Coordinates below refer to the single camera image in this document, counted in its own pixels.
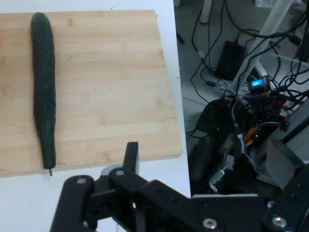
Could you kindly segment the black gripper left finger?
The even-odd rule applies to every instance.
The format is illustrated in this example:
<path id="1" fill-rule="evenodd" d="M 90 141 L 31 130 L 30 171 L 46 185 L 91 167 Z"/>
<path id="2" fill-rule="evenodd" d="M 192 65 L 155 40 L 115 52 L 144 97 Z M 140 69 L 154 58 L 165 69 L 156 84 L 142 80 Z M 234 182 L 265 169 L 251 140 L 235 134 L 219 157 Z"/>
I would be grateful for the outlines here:
<path id="1" fill-rule="evenodd" d="M 138 143 L 126 146 L 123 165 L 94 180 L 68 178 L 62 188 L 53 232 L 94 232 L 112 218 L 128 232 L 222 232 L 223 221 L 206 213 L 203 199 L 189 199 L 160 181 L 135 173 Z"/>

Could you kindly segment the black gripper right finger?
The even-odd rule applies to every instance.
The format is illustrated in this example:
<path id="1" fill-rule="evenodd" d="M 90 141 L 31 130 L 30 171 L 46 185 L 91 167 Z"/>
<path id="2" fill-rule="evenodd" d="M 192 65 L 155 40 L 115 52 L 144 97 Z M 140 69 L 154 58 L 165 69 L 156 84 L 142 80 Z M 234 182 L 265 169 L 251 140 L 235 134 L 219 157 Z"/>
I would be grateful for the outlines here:
<path id="1" fill-rule="evenodd" d="M 264 216 L 269 232 L 298 232 L 309 210 L 309 165 L 304 165 Z"/>

